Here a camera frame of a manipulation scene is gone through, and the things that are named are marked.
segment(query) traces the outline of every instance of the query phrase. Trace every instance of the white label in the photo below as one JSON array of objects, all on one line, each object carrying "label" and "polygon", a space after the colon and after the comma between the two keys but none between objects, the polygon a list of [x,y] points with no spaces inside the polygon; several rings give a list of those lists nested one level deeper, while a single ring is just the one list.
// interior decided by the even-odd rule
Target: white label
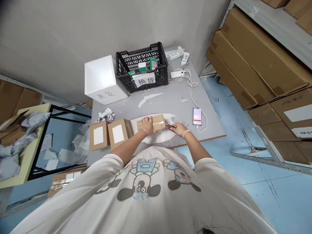
[{"label": "white label", "polygon": [[284,111],[284,114],[289,118],[291,122],[312,119],[312,104]]},{"label": "white label", "polygon": [[123,127],[120,125],[113,127],[113,136],[115,144],[124,140]]},{"label": "white label", "polygon": [[260,139],[262,140],[263,144],[267,145],[266,139],[264,139],[264,138],[260,138]]},{"label": "white label", "polygon": [[312,138],[312,127],[293,128],[292,131],[297,137]]},{"label": "white label", "polygon": [[249,15],[253,18],[257,14],[258,11],[259,11],[258,8],[253,7],[252,10],[250,11]]},{"label": "white label", "polygon": [[94,145],[104,142],[103,127],[98,127],[93,130]]},{"label": "white label", "polygon": [[257,127],[257,125],[254,123],[254,121],[250,121],[251,122],[251,125],[253,126],[253,127]]}]

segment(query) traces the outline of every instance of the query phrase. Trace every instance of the cardboard box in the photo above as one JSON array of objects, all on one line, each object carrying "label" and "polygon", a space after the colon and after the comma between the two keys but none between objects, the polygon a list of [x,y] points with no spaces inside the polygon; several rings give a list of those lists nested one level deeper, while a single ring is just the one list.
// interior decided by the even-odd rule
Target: cardboard box
[{"label": "cardboard box", "polygon": [[133,136],[130,121],[126,119],[117,120],[108,124],[108,133],[112,150]]},{"label": "cardboard box", "polygon": [[4,138],[1,139],[1,145],[10,146],[14,144],[18,139],[24,136],[27,132],[27,128],[19,126],[14,131],[10,132]]},{"label": "cardboard box", "polygon": [[90,144],[89,149],[91,151],[106,148],[110,146],[110,138],[108,134],[107,121],[102,121],[96,124],[90,125]]},{"label": "cardboard box", "polygon": [[258,104],[265,104],[276,98],[276,95],[220,30],[215,32],[211,47]]},{"label": "cardboard box", "polygon": [[280,8],[287,5],[290,0],[261,0],[273,8]]},{"label": "cardboard box", "polygon": [[238,8],[221,30],[277,96],[312,84],[310,71]]},{"label": "cardboard box", "polygon": [[68,183],[76,179],[78,176],[80,176],[83,172],[85,172],[89,167],[80,167],[76,168],[60,174],[56,174],[52,178],[52,185],[48,192],[48,197],[53,197],[58,191],[60,191],[62,188],[64,188]]},{"label": "cardboard box", "polygon": [[312,35],[312,7],[310,7],[296,22],[304,31]]},{"label": "cardboard box", "polygon": [[299,19],[310,7],[312,7],[312,0],[290,0],[284,10]]},{"label": "cardboard box", "polygon": [[273,144],[279,151],[280,155],[285,161],[302,163],[302,164],[311,164],[308,159],[303,155],[300,149],[297,147],[295,141],[273,141]]},{"label": "cardboard box", "polygon": [[282,121],[278,114],[272,109],[270,104],[256,107],[255,109],[249,110],[248,114],[255,122],[256,125],[270,124]]},{"label": "cardboard box", "polygon": [[270,141],[299,141],[283,121],[260,125]]},{"label": "cardboard box", "polygon": [[248,93],[246,88],[239,82],[211,46],[207,50],[206,57],[225,81],[242,108],[248,109],[257,105],[256,100]]},{"label": "cardboard box", "polygon": [[[137,124],[137,130],[139,131],[141,129],[142,120],[139,120],[136,122]],[[163,115],[156,115],[153,117],[153,129],[155,131],[163,130],[166,128],[165,119],[163,118]]]},{"label": "cardboard box", "polygon": [[270,103],[299,139],[312,138],[312,88]]}]

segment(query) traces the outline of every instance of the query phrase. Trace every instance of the white cable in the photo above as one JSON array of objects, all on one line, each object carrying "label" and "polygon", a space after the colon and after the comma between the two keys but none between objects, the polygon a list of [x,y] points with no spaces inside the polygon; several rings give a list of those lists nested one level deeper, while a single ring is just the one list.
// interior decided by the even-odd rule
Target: white cable
[{"label": "white cable", "polygon": [[[190,86],[190,88],[189,88],[189,93],[191,94],[191,99],[192,99],[192,101],[194,102],[194,104],[195,104],[198,108],[200,108],[200,107],[196,104],[196,102],[193,100],[193,97],[192,97],[192,88],[195,87],[196,85],[198,85],[198,83],[197,83],[197,82],[192,82],[192,75],[191,75],[190,70],[189,70],[189,69],[183,70],[183,69],[180,69],[180,68],[179,68],[179,69],[175,69],[174,71],[176,71],[176,70],[183,71],[183,74],[182,74],[182,76],[181,76],[181,78],[180,78],[179,83],[181,83],[181,81],[182,81],[183,79],[186,79],[186,80],[188,81],[188,84],[189,84],[189,86]],[[199,131],[199,130],[198,130],[198,125],[196,125],[196,129],[197,129],[198,132],[204,131],[204,130],[207,128],[207,126],[208,126],[207,116],[205,115],[204,111],[203,111],[202,113],[204,114],[204,116],[205,116],[205,118],[206,118],[206,127],[205,127],[203,130]]]}]

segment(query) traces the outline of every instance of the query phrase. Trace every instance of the small cardboard box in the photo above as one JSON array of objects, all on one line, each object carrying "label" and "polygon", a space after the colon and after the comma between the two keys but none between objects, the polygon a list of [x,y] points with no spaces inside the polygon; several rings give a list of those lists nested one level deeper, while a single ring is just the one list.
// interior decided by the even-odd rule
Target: small cardboard box
[{"label": "small cardboard box", "polygon": [[278,114],[272,109],[270,104],[265,104],[255,109],[249,110],[248,114],[256,125],[270,124],[282,121]]},{"label": "small cardboard box", "polygon": [[70,170],[66,172],[54,175],[52,178],[52,185],[48,192],[48,197],[53,197],[58,191],[68,185],[69,182],[80,176],[81,173],[85,172],[88,168],[89,167],[86,166],[76,169],[70,168]]},{"label": "small cardboard box", "polygon": [[270,103],[299,139],[312,138],[312,88]]},{"label": "small cardboard box", "polygon": [[257,105],[256,100],[248,93],[246,88],[240,83],[211,46],[207,50],[206,57],[219,73],[220,77],[222,77],[242,108],[248,109]]},{"label": "small cardboard box", "polygon": [[270,141],[299,141],[283,121],[264,124],[260,128]]},{"label": "small cardboard box", "polygon": [[310,7],[312,7],[311,0],[290,0],[284,10],[291,16],[299,19]]},{"label": "small cardboard box", "polygon": [[312,84],[311,71],[239,8],[230,10],[221,31],[277,96]]},{"label": "small cardboard box", "polygon": [[96,124],[90,125],[90,144],[89,149],[91,151],[108,147],[110,145],[110,138],[108,134],[107,121],[102,121]]},{"label": "small cardboard box", "polygon": [[[141,129],[142,120],[137,121],[137,130]],[[166,128],[165,119],[163,118],[163,114],[156,115],[153,117],[153,129],[155,131],[163,130]]]},{"label": "small cardboard box", "polygon": [[133,136],[131,123],[126,119],[117,120],[108,124],[108,133],[112,150]]}]

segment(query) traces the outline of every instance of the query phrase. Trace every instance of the metal shelf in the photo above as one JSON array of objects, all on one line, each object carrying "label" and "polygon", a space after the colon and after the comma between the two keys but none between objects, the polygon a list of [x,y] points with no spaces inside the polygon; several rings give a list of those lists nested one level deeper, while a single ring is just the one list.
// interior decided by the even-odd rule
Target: metal shelf
[{"label": "metal shelf", "polygon": [[[231,4],[232,2],[312,69],[312,36],[300,28],[296,19],[284,11],[283,7],[274,9],[260,0],[234,0]],[[250,12],[254,7],[258,11],[252,17]]]}]

